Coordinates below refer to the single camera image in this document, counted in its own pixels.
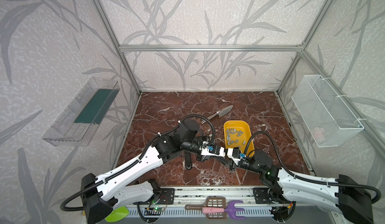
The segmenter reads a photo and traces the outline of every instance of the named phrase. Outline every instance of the brown marble surface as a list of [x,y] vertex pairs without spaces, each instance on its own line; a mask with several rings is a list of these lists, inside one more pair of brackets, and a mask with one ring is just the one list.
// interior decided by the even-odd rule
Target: brown marble surface
[[[165,132],[178,124],[183,116],[212,113],[233,105],[232,111],[222,118],[211,119],[216,127],[216,144],[224,145],[223,124],[228,120],[243,120],[251,132],[264,130],[276,141],[284,164],[293,171],[309,173],[295,142],[286,118],[274,92],[145,92],[139,102],[129,134],[119,157],[118,166],[142,152],[157,132]],[[201,124],[209,134],[207,124]],[[256,149],[266,151],[279,165],[274,149],[265,135],[254,139]],[[155,178],[159,185],[261,185],[259,175],[237,168],[230,172],[218,160],[196,161],[191,154],[193,168],[186,170],[184,157],[167,162],[139,178],[139,181]]]

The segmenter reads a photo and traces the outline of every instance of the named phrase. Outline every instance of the mesh basket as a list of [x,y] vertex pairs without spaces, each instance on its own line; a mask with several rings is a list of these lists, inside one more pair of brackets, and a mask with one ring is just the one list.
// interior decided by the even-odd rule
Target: mesh basket
[[304,75],[291,97],[319,147],[339,146],[363,125],[321,75]]

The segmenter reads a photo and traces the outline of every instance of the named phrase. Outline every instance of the yellow tray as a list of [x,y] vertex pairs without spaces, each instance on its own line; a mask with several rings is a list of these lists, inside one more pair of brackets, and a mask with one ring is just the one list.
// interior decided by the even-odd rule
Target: yellow tray
[[[242,131],[243,134],[238,137],[237,136],[238,133],[235,133],[235,134],[229,133],[231,140],[235,141],[238,139],[239,141],[238,141],[238,143],[234,142],[233,144],[228,145],[226,130],[227,129],[234,129],[234,128],[237,131]],[[226,149],[235,148],[235,147],[240,146],[240,150],[243,153],[244,149],[246,148],[246,144],[251,137],[251,131],[250,131],[249,124],[247,124],[245,121],[226,121],[223,125],[223,131],[224,131],[224,140],[225,140]],[[253,144],[253,141],[251,141],[249,148],[247,149],[247,154],[249,154],[253,150],[254,150],[254,144]]]

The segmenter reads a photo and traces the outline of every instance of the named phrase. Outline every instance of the robotic arm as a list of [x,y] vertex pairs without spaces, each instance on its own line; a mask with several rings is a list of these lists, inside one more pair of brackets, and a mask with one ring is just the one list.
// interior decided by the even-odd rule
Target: robotic arm
[[[143,153],[125,164],[97,177],[91,173],[86,175],[82,179],[82,190],[65,200],[60,208],[63,211],[84,209],[88,223],[94,224],[118,207],[139,201],[157,200],[161,196],[161,188],[155,180],[139,185],[127,185],[149,170],[179,157],[182,151],[187,151],[197,154],[197,160],[202,162],[209,158],[218,159],[228,165],[230,171],[242,168],[261,174],[260,180],[270,188],[268,194],[273,201],[306,202],[326,211],[343,214],[355,224],[373,223],[372,203],[381,197],[376,188],[358,185],[345,175],[335,179],[291,172],[283,165],[274,140],[265,132],[263,134],[272,141],[282,168],[272,165],[272,159],[262,150],[255,150],[254,155],[248,157],[238,148],[224,149],[214,144],[214,131],[211,138],[197,137],[199,124],[187,118],[183,118],[177,128],[160,135],[156,141],[151,141]],[[248,144],[261,133],[253,134]],[[371,200],[371,195],[364,189],[376,191],[376,197]],[[66,207],[66,204],[77,196],[82,197],[83,207]]]

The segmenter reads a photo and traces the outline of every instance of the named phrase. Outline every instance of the pink handle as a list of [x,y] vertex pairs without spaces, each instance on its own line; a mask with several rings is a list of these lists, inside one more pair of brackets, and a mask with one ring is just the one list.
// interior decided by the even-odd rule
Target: pink handle
[[221,207],[202,207],[203,214],[220,213],[224,212],[224,208]]

